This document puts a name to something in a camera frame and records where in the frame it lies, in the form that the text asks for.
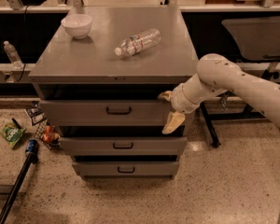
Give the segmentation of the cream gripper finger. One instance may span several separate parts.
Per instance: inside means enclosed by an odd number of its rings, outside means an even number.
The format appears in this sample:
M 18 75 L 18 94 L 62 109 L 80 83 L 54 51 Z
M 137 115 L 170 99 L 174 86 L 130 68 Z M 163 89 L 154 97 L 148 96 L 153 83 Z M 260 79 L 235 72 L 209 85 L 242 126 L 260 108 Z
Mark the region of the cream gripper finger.
M 171 96 L 172 96 L 171 91 L 164 91 L 164 92 L 162 92 L 158 95 L 158 98 L 170 102 L 171 101 Z
M 170 134 L 174 132 L 185 121 L 185 114 L 180 112 L 170 111 L 168 114 L 167 122 L 162 129 L 163 134 Z

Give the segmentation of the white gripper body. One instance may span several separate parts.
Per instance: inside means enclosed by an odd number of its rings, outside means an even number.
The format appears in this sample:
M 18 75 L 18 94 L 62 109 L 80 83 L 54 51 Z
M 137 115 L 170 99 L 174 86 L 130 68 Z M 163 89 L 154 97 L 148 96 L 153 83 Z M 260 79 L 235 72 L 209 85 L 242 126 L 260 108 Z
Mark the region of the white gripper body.
M 184 84 L 179 84 L 171 94 L 172 108 L 179 112 L 190 114 L 195 111 L 199 106 L 190 101 L 184 93 Z

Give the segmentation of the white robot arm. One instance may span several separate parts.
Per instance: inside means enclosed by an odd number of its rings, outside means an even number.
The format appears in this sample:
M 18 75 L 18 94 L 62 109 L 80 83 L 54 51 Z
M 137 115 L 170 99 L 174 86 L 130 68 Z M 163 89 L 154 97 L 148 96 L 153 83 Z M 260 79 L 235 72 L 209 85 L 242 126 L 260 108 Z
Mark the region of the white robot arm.
M 280 84 L 249 75 L 226 58 L 209 54 L 198 61 L 197 73 L 187 82 L 161 94 L 173 108 L 162 132 L 172 133 L 203 101 L 226 91 L 280 130 Z M 260 126 L 253 130 L 259 145 L 251 153 L 237 151 L 223 158 L 220 163 L 230 168 L 213 172 L 223 187 L 204 187 L 206 204 L 189 224 L 280 224 L 280 187 L 269 187 L 272 181 L 261 175 L 270 165 L 280 164 L 280 134 L 273 140 Z

